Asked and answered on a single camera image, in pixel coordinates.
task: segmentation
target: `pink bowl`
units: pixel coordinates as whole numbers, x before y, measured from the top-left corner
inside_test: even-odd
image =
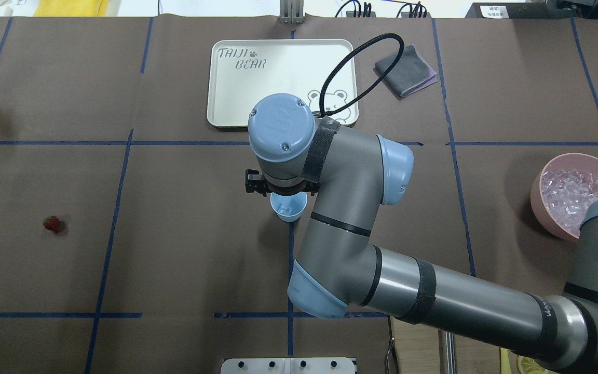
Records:
[[[555,219],[548,212],[546,202],[541,195],[541,176],[548,170],[571,170],[575,169],[581,173],[592,173],[595,179],[598,179],[598,158],[582,153],[565,153],[548,161],[546,166],[541,169],[539,175],[532,184],[532,191],[529,194],[529,201],[532,204],[532,211],[539,223],[551,234],[560,239],[578,242],[578,237],[563,229],[555,222]]]

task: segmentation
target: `blue cup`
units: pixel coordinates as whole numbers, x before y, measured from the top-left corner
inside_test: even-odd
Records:
[[[308,194],[306,192],[299,192],[292,196],[282,196],[278,194],[271,194],[271,208],[281,220],[285,222],[294,222],[301,217],[301,213],[306,209],[308,204]]]

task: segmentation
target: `white sticker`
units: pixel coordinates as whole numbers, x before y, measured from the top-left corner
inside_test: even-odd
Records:
[[[504,5],[480,5],[480,7],[484,18],[509,18]]]

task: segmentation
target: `folded towel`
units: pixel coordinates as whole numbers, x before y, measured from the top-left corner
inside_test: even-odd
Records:
[[[396,53],[375,63],[375,71],[384,73],[396,58]],[[403,56],[394,68],[384,77],[389,88],[399,97],[406,97],[422,88],[435,83],[435,71],[426,64],[414,45],[408,45],[403,50]]]
[[[104,16],[107,0],[40,0],[36,17]]]

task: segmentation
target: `gray cloth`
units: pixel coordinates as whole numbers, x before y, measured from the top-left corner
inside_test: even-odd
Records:
[[[375,63],[375,71],[382,75],[395,58],[396,53],[377,61]],[[401,59],[396,66],[394,66],[394,69],[384,77],[384,80],[396,95],[399,97],[406,97],[411,93],[434,83],[434,80],[429,82],[434,76],[435,71],[426,64],[420,54],[418,54],[415,46],[408,45],[405,50],[403,50]]]

